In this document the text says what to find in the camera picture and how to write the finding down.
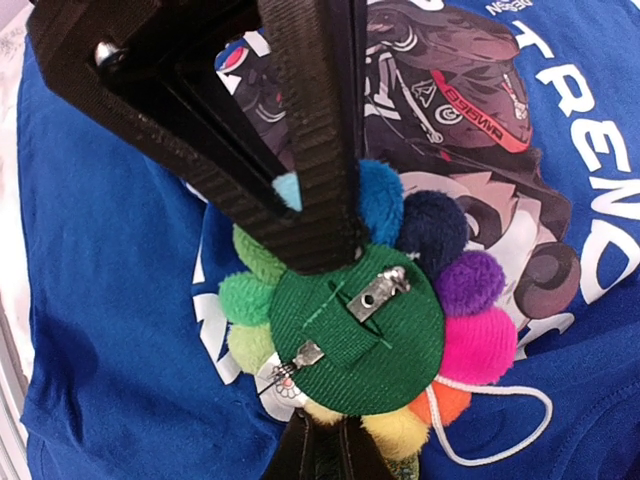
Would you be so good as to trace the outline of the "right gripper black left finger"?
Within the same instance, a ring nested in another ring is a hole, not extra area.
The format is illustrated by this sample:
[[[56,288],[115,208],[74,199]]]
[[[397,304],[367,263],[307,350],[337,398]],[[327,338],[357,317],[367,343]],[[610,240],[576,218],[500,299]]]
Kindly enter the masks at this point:
[[[308,414],[293,414],[262,479],[315,479],[315,434],[314,421]]]

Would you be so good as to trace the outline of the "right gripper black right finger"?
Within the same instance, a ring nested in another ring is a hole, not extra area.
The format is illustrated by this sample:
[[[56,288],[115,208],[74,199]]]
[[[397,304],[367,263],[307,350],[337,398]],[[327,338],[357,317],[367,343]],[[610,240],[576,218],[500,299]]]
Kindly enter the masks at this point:
[[[348,480],[393,480],[371,435],[359,418],[346,418],[339,426],[341,478]]]

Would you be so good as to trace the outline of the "silver round brooch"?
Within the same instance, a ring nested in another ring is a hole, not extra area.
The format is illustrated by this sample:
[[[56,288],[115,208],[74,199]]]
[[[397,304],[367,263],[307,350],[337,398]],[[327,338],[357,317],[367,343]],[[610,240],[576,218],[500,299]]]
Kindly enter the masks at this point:
[[[403,459],[386,458],[385,463],[395,480],[420,479],[420,460],[417,453]]]

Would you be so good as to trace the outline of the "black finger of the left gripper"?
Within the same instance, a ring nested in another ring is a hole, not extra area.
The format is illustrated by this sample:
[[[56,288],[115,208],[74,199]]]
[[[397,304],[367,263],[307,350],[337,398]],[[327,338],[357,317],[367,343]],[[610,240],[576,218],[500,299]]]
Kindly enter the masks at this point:
[[[290,260],[284,167],[214,67],[258,21],[253,1],[38,1],[28,31],[50,90]]]
[[[302,210],[279,255],[314,275],[358,260],[357,213],[364,154],[364,1],[261,1],[279,74]]]

